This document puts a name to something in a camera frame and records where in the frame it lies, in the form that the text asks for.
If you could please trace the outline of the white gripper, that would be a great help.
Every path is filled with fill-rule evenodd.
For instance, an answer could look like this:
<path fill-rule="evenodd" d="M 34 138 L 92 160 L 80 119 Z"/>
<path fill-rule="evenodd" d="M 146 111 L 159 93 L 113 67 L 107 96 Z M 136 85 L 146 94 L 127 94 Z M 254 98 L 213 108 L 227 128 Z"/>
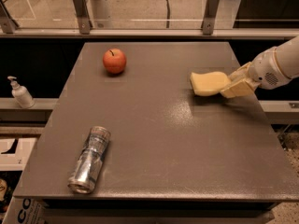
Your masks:
<path fill-rule="evenodd" d="M 228 78 L 232 82 L 221 90 L 221 95 L 228 99 L 252 95 L 258 87 L 273 90 L 291 82 L 279 67 L 276 47 L 260 53 L 252 62 L 240 66 Z"/>

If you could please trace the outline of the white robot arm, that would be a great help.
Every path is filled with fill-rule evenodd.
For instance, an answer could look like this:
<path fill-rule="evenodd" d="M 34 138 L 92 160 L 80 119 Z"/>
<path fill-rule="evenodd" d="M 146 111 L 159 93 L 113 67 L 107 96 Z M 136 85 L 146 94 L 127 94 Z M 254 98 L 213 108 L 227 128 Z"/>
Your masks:
<path fill-rule="evenodd" d="M 226 98 L 252 95 L 257 88 L 273 90 L 299 77 L 299 37 L 257 55 L 228 78 L 220 94 Z"/>

